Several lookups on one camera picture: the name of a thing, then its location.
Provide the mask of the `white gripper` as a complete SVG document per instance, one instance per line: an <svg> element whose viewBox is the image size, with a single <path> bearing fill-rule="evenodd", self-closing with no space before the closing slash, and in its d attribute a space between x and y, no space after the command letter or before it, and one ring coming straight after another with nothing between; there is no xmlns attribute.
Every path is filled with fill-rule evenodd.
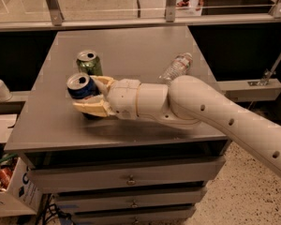
<svg viewBox="0 0 281 225"><path fill-rule="evenodd" d="M139 80L122 79L115 81L108 76L91 75L90 78L96 84L101 94L94 97L75 99L74 108L82 113L98 117L115 115L119 119L135 120L137 118L137 93L141 82Z"/></svg>

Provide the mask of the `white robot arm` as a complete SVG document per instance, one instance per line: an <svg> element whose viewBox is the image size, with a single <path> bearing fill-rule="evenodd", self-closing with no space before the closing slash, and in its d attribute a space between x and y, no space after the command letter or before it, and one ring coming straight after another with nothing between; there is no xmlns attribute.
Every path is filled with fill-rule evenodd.
<svg viewBox="0 0 281 225"><path fill-rule="evenodd" d="M180 76L169 85L116 81L93 76L100 94L75 99L82 113L120 119L151 119L157 123L191 129L202 121L218 129L281 177L281 126L251 112L193 76Z"/></svg>

